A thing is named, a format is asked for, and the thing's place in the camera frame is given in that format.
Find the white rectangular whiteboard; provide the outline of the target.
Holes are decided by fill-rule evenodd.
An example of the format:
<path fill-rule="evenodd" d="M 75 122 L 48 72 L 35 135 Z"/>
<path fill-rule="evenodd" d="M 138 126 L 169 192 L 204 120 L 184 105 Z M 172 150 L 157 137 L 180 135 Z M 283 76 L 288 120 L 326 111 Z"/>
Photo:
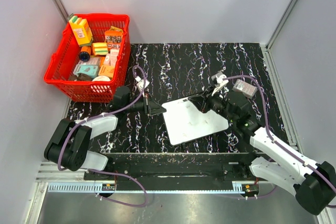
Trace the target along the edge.
<path fill-rule="evenodd" d="M 173 146 L 228 129 L 228 121 L 210 110 L 200 112 L 187 98 L 162 104 L 163 118 Z"/>

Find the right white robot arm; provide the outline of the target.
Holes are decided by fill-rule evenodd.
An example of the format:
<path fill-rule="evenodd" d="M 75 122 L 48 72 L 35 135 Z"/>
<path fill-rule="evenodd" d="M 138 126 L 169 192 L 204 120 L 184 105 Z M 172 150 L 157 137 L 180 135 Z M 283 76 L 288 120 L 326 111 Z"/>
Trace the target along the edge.
<path fill-rule="evenodd" d="M 335 199 L 335 168 L 324 161 L 318 163 L 299 153 L 271 133 L 253 115 L 248 99 L 231 91 L 226 97 L 202 92 L 188 98 L 202 113 L 213 111 L 225 118 L 233 132 L 247 144 L 265 153 L 239 166 L 245 180 L 265 179 L 292 194 L 299 205 L 312 215 L 331 207 Z"/>

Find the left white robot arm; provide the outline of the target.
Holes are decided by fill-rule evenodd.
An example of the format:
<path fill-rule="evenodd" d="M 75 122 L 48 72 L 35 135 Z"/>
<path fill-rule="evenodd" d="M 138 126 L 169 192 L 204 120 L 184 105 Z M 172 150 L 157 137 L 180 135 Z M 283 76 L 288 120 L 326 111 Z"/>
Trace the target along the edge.
<path fill-rule="evenodd" d="M 44 150 L 44 158 L 57 164 L 60 170 L 75 172 L 91 169 L 101 179 L 111 178 L 114 168 L 108 163 L 109 159 L 103 154 L 89 151 L 89 143 L 103 133 L 116 130 L 121 118 L 131 112 L 154 116 L 165 113 L 166 109 L 153 101 L 144 90 L 132 100 L 128 87 L 118 87 L 105 112 L 82 121 L 62 119 Z"/>

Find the orange small box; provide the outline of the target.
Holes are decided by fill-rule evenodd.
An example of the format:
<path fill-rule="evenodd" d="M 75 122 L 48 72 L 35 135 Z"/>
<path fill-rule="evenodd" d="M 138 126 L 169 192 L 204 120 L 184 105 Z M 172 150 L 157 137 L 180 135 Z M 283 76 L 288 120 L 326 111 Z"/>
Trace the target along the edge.
<path fill-rule="evenodd" d="M 98 76 L 106 76 L 112 79 L 114 76 L 114 66 L 110 66 L 110 65 L 101 66 Z"/>

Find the white round lid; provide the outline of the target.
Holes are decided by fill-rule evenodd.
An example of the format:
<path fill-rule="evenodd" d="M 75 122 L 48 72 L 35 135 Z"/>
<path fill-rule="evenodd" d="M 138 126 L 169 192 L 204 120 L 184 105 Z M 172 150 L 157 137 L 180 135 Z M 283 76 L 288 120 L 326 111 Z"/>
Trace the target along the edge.
<path fill-rule="evenodd" d="M 97 76 L 92 80 L 92 82 L 110 82 L 110 78 L 107 76 Z"/>

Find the pink white box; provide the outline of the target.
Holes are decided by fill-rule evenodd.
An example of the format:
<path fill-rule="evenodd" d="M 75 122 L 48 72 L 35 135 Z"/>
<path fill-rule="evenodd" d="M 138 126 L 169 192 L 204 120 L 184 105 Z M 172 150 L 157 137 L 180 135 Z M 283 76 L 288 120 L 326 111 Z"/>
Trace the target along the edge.
<path fill-rule="evenodd" d="M 109 53 L 106 54 L 103 64 L 106 66 L 115 66 L 119 55 L 119 49 L 112 48 Z"/>

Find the teal product box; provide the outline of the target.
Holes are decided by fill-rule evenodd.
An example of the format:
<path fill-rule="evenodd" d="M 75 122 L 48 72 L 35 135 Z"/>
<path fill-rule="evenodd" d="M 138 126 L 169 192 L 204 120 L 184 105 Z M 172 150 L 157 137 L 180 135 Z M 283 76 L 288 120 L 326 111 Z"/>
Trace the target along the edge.
<path fill-rule="evenodd" d="M 79 76 L 79 74 L 86 74 L 91 78 L 98 76 L 99 67 L 97 65 L 83 65 L 77 64 L 74 68 L 73 74 Z"/>

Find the yellow green sponge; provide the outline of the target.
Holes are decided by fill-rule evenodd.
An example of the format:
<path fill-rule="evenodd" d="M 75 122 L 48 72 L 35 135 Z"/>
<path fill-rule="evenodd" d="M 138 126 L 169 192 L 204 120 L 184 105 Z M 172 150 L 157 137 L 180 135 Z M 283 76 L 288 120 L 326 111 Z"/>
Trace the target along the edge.
<path fill-rule="evenodd" d="M 105 56 L 109 53 L 109 49 L 106 42 L 94 42 L 91 45 L 92 55 Z"/>

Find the red plastic shopping basket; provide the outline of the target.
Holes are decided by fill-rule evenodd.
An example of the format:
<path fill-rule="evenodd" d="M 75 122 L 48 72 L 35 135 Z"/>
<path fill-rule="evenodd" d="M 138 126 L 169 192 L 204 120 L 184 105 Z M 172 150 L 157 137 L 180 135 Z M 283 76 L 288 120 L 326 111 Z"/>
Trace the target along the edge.
<path fill-rule="evenodd" d="M 124 85 L 131 53 L 129 23 L 126 14 L 91 13 L 77 14 L 88 21 L 93 41 L 103 42 L 104 32 L 111 26 L 123 29 L 121 49 L 114 75 L 109 82 L 71 81 L 75 66 L 79 62 L 80 47 L 69 24 L 62 32 L 56 52 L 51 56 L 44 81 L 52 84 L 75 102 L 107 103 L 113 98 L 116 88 Z"/>

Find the orange snack box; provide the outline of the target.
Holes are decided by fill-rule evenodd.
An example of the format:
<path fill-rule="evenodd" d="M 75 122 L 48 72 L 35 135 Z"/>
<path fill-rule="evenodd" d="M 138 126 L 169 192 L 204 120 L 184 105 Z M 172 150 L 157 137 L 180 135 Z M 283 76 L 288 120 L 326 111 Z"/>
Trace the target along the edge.
<path fill-rule="evenodd" d="M 119 44 L 122 40 L 123 29 L 110 26 L 108 30 L 104 32 L 104 41 L 108 44 Z"/>

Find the orange can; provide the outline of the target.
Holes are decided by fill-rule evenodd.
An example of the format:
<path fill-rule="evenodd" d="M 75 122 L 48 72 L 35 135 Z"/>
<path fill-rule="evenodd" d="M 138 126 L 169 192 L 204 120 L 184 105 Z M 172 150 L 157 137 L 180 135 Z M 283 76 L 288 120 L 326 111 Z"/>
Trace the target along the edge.
<path fill-rule="evenodd" d="M 79 53 L 79 59 L 81 61 L 87 62 L 89 61 L 90 56 L 91 56 L 91 46 L 81 47 L 81 51 Z"/>

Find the yellow juice carton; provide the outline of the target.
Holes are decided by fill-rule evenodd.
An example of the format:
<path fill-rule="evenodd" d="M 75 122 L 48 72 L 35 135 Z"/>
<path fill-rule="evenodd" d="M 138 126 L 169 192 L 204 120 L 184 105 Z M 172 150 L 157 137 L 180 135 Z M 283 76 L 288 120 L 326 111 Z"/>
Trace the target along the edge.
<path fill-rule="evenodd" d="M 87 19 L 77 15 L 72 15 L 69 17 L 68 23 L 75 36 L 77 44 L 80 47 L 89 46 L 92 44 L 93 35 Z"/>

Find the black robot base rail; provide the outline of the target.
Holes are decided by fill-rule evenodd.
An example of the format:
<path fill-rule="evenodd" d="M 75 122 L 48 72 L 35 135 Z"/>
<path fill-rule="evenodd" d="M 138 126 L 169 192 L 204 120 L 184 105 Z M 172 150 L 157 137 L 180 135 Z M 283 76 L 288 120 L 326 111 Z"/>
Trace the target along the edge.
<path fill-rule="evenodd" d="M 107 174 L 87 172 L 84 179 L 115 180 L 117 190 L 139 190 L 129 179 L 111 175 L 121 173 L 138 180 L 146 191 L 228 190 L 233 181 L 256 179 L 247 165 L 253 156 L 247 153 L 113 153 L 107 157 Z"/>

